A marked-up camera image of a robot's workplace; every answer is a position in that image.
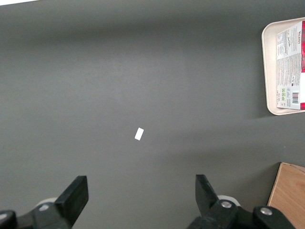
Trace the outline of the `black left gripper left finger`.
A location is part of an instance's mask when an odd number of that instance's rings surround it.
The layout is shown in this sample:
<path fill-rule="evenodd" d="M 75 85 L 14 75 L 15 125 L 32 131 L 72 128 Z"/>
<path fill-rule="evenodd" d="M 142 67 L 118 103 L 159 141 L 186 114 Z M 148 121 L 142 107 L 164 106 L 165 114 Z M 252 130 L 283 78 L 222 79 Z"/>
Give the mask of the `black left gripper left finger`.
<path fill-rule="evenodd" d="M 28 213 L 0 212 L 2 229 L 71 229 L 89 200 L 86 176 L 77 176 L 57 197 L 39 202 Z"/>

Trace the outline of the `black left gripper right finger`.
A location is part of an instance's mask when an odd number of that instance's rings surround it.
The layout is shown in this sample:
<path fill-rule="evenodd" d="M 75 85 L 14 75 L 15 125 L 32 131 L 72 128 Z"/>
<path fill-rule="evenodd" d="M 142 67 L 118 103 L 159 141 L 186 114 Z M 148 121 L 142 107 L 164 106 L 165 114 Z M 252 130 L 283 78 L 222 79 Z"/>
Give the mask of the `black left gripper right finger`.
<path fill-rule="evenodd" d="M 205 175 L 195 177 L 195 200 L 200 211 L 189 229 L 293 229 L 278 209 L 258 206 L 249 212 L 229 198 L 220 199 Z"/>

